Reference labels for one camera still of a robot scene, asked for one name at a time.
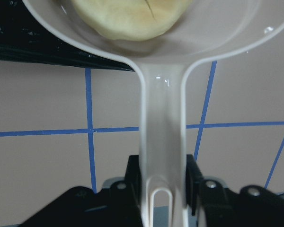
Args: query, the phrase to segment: white spoon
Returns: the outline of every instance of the white spoon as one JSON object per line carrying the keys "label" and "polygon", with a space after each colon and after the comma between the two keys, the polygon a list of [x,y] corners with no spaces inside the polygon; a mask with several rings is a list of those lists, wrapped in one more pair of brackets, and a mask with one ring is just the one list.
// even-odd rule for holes
{"label": "white spoon", "polygon": [[195,0],[166,34],[145,42],[110,41],[67,0],[23,0],[50,32],[87,52],[124,62],[142,86],[141,215],[152,227],[153,196],[169,195],[169,226],[187,227],[185,84],[199,64],[247,51],[284,28],[284,0]]}

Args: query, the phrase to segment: tiled surface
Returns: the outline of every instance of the tiled surface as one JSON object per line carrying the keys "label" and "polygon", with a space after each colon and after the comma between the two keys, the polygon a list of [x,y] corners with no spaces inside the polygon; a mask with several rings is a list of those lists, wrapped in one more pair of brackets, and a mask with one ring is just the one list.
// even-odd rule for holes
{"label": "tiled surface", "polygon": [[[284,31],[198,66],[186,94],[187,150],[204,174],[236,191],[254,183],[283,192]],[[123,175],[138,153],[139,102],[133,72],[0,61],[0,226],[72,186],[92,181],[99,191]]]}
{"label": "tiled surface", "polygon": [[0,137],[0,226],[19,224],[90,182],[85,134]]}

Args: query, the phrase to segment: black plastic bag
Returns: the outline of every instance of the black plastic bag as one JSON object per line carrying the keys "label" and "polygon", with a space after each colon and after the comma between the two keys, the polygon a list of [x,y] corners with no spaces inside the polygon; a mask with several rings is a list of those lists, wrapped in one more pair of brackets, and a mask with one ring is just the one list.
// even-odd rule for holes
{"label": "black plastic bag", "polygon": [[21,0],[0,0],[0,60],[132,70],[124,63],[82,51],[43,28]]}

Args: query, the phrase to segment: screw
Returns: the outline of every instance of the screw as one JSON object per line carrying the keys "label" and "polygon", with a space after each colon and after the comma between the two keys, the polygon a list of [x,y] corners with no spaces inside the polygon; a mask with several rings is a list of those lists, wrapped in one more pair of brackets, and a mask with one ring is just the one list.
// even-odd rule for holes
{"label": "screw", "polygon": [[252,196],[259,196],[260,191],[256,188],[248,188],[248,193]]}
{"label": "screw", "polygon": [[125,188],[126,188],[126,184],[124,184],[124,183],[119,183],[119,184],[117,184],[117,189],[123,190],[123,189],[125,189]]}
{"label": "screw", "polygon": [[209,188],[215,188],[217,186],[217,184],[214,181],[207,181],[205,184]]}

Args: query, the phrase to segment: black object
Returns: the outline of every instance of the black object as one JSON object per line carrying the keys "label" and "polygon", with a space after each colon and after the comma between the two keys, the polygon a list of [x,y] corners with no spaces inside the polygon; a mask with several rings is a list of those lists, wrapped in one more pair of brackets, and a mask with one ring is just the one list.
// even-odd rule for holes
{"label": "black object", "polygon": [[21,0],[0,0],[0,60],[133,71],[60,40],[35,20]]}
{"label": "black object", "polygon": [[[72,188],[20,227],[142,227],[140,199],[139,158],[130,156],[124,181],[98,194]],[[256,185],[236,194],[217,180],[204,179],[192,155],[187,156],[186,199],[201,227],[284,227],[281,196]]]}

